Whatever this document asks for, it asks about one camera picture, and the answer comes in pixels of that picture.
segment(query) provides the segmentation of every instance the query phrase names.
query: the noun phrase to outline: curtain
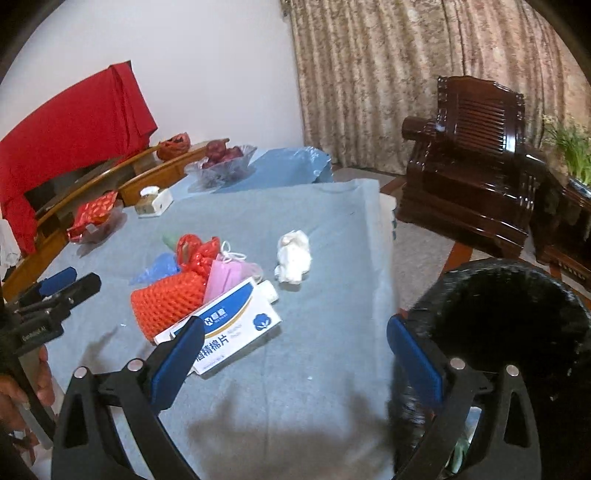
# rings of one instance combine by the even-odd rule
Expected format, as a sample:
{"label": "curtain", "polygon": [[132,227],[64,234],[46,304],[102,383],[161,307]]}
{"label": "curtain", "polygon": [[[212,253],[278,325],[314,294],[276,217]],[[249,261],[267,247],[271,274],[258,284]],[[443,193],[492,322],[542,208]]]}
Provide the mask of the curtain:
{"label": "curtain", "polygon": [[404,174],[408,115],[433,117],[437,76],[496,80],[543,115],[589,126],[591,87],[552,26],[524,0],[283,0],[291,15],[308,145],[343,166]]}

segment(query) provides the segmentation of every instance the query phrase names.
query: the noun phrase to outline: alcohol pad box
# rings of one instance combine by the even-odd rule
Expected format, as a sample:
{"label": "alcohol pad box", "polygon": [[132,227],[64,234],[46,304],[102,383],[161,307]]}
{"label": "alcohol pad box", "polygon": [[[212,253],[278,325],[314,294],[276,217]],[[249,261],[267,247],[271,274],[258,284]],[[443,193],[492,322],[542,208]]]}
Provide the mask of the alcohol pad box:
{"label": "alcohol pad box", "polygon": [[156,335],[156,344],[172,340],[192,316],[201,318],[205,325],[205,343],[191,369],[199,375],[232,356],[281,321],[254,280],[248,278]]}

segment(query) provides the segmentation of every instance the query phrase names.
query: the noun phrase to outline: finger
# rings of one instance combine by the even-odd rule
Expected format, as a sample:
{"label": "finger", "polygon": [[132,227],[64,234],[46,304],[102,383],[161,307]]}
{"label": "finger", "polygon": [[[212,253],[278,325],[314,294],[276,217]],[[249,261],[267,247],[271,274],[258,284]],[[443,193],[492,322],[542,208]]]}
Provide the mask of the finger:
{"label": "finger", "polygon": [[56,395],[53,392],[53,385],[51,384],[51,371],[46,362],[39,364],[39,376],[37,377],[37,398],[44,407],[51,407],[56,401]]}
{"label": "finger", "polygon": [[13,377],[7,375],[0,375],[0,394],[7,395],[21,403],[28,401],[26,393],[20,389]]}
{"label": "finger", "polygon": [[39,349],[39,360],[42,362],[47,362],[49,360],[49,354],[47,353],[47,347],[45,345]]}
{"label": "finger", "polygon": [[0,395],[0,421],[8,430],[24,430],[26,425],[15,404],[6,395]]}

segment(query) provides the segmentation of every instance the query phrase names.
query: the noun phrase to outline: black plastic bag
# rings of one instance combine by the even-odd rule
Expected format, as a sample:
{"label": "black plastic bag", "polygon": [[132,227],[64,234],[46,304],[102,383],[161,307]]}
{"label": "black plastic bag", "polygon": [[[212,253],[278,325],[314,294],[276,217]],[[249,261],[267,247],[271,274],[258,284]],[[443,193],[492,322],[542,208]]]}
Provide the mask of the black plastic bag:
{"label": "black plastic bag", "polygon": [[[407,325],[474,369],[516,365],[534,408],[543,479],[591,478],[591,316],[565,284],[525,262],[470,262],[443,275]],[[400,468],[431,414],[399,367],[390,414]]]}

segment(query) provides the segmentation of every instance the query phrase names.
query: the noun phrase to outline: silver screw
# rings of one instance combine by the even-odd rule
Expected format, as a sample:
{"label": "silver screw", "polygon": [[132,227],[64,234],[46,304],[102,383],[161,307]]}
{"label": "silver screw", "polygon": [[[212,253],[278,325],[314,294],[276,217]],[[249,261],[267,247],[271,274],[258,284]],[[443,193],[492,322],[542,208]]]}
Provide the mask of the silver screw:
{"label": "silver screw", "polygon": [[84,378],[86,376],[87,372],[88,372],[88,369],[86,367],[78,367],[78,368],[76,368],[76,371],[74,372],[74,376],[76,378]]}
{"label": "silver screw", "polygon": [[136,358],[127,364],[127,370],[138,372],[144,366],[144,361]]}
{"label": "silver screw", "polygon": [[507,370],[507,373],[512,377],[519,375],[519,369],[515,365],[507,365],[505,370]]}
{"label": "silver screw", "polygon": [[464,370],[466,368],[466,362],[464,360],[462,360],[461,358],[452,358],[449,361],[449,364],[455,370]]}

